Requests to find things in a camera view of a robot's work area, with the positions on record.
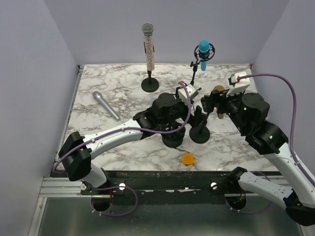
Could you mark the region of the gold microphone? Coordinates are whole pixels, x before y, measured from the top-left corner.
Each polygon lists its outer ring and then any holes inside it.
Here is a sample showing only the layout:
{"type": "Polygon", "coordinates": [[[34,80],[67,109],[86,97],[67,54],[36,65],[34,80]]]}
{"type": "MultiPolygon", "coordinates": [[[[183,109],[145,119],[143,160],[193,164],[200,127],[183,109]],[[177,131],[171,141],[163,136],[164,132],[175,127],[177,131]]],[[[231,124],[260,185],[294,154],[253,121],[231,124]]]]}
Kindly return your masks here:
{"type": "MultiPolygon", "coordinates": [[[[224,91],[224,86],[222,86],[222,85],[217,85],[217,86],[214,87],[214,90],[217,90],[217,91],[224,91]]],[[[219,103],[216,103],[216,104],[215,104],[215,108],[216,108],[216,111],[217,111],[217,117],[218,117],[219,119],[223,119],[224,114],[220,114],[220,113],[218,112],[218,111],[219,111],[219,106],[220,106],[219,103]]]]}

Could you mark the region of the shock mount round base stand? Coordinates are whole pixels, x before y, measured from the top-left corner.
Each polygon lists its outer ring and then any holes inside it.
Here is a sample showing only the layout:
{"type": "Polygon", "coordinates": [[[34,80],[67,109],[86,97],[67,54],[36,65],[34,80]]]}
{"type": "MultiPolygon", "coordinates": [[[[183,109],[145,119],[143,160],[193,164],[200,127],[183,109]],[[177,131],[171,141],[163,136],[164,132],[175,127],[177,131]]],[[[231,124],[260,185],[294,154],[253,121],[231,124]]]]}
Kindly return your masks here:
{"type": "MultiPolygon", "coordinates": [[[[172,131],[181,126],[180,123],[174,122],[172,124],[168,124],[164,127],[160,128],[160,131],[167,132],[167,131],[172,131]]],[[[179,147],[184,139],[186,129],[182,128],[181,130],[170,133],[170,134],[162,134],[162,142],[169,148],[177,148],[179,147]]]]}

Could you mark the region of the silver microphone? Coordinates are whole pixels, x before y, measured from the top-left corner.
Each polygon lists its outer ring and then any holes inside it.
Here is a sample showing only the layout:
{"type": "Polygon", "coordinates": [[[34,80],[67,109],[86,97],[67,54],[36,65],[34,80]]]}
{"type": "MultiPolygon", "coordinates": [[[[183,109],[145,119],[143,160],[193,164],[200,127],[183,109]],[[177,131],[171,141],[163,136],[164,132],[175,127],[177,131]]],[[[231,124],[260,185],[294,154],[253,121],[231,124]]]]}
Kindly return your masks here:
{"type": "Polygon", "coordinates": [[[93,98],[94,100],[99,103],[106,112],[116,121],[119,121],[121,118],[118,115],[118,113],[111,107],[111,105],[104,99],[102,94],[98,91],[93,92],[93,98]]]}

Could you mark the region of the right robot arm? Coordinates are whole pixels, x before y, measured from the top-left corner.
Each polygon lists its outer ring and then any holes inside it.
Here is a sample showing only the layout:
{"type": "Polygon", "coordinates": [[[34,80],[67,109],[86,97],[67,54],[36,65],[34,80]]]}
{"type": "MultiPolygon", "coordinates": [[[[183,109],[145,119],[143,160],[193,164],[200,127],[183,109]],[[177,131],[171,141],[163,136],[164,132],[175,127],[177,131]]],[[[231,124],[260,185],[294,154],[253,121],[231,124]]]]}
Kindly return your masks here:
{"type": "Polygon", "coordinates": [[[296,223],[314,225],[315,177],[290,149],[283,131],[266,119],[270,105],[263,97],[254,92],[229,96],[227,90],[213,90],[201,98],[201,104],[208,114],[214,109],[218,114],[227,114],[246,142],[289,183],[289,187],[280,186],[237,167],[226,181],[227,189],[233,193],[241,189],[256,193],[285,209],[296,223]]]}

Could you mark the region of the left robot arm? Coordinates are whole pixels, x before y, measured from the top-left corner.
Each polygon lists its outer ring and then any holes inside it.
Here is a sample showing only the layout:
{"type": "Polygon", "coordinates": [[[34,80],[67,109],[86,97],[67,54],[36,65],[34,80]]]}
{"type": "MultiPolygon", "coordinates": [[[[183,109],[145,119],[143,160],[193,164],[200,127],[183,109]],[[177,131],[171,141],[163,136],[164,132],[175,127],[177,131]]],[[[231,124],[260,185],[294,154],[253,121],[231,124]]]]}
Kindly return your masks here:
{"type": "Polygon", "coordinates": [[[106,193],[109,182],[105,171],[96,167],[92,160],[108,150],[154,134],[160,134],[167,145],[181,143],[186,124],[197,128],[207,122],[207,115],[201,107],[193,109],[192,105],[192,101],[162,93],[148,109],[138,112],[116,128],[90,135],[80,135],[78,131],[71,133],[59,151],[68,179],[82,180],[91,185],[96,193],[106,193]]]}

